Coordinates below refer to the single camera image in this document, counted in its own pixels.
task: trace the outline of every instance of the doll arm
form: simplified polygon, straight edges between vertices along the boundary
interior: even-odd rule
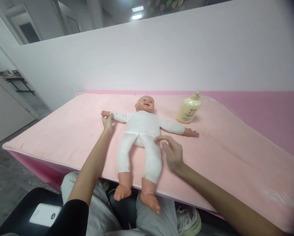
[[[182,125],[178,123],[170,123],[163,119],[159,119],[159,120],[160,120],[160,127],[169,133],[183,134],[185,131],[185,127],[183,127]]]
[[[178,123],[169,123],[163,119],[160,119],[160,127],[170,133],[182,134],[184,136],[195,137],[195,138],[199,137],[199,133],[196,132],[196,130],[192,131],[192,129],[185,128],[184,126]]]
[[[132,114],[124,115],[121,113],[117,113],[115,111],[111,111],[111,113],[114,115],[115,120],[117,120],[118,122],[122,122],[122,123],[126,123],[132,115]]]

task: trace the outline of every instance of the metal table leg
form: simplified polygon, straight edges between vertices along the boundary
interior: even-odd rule
[[[25,82],[24,80],[21,80],[21,81],[28,88],[28,90],[33,94],[33,96],[35,96],[35,94],[32,92],[32,90],[26,85],[27,82]]]
[[[12,85],[14,85],[15,86],[15,84],[11,81],[11,80],[9,80],[9,79],[6,79],[6,80],[8,80]]]

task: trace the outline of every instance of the doll foot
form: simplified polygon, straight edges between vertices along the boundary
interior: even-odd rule
[[[153,194],[140,194],[140,200],[157,215],[160,215],[160,205]]]
[[[129,197],[131,195],[131,188],[126,187],[124,185],[117,186],[115,193],[114,193],[114,200],[120,201],[125,197]]]

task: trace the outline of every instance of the pink table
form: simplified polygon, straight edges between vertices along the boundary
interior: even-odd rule
[[[189,91],[86,91],[101,94],[189,95]],[[203,92],[247,125],[260,132],[276,145],[294,155],[294,92]],[[9,151],[19,162],[41,180],[60,191],[65,174],[72,169]]]

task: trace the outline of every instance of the doll leg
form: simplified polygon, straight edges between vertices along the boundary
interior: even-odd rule
[[[141,179],[140,200],[157,215],[160,215],[160,205],[154,196],[156,185],[162,168],[160,147],[155,144],[152,136],[140,136],[146,150],[145,170]]]
[[[133,146],[137,138],[137,134],[125,133],[121,141],[118,156],[118,181],[119,186],[117,186],[114,199],[120,201],[121,199],[131,195],[131,176],[130,176],[130,162],[129,162],[129,151]]]

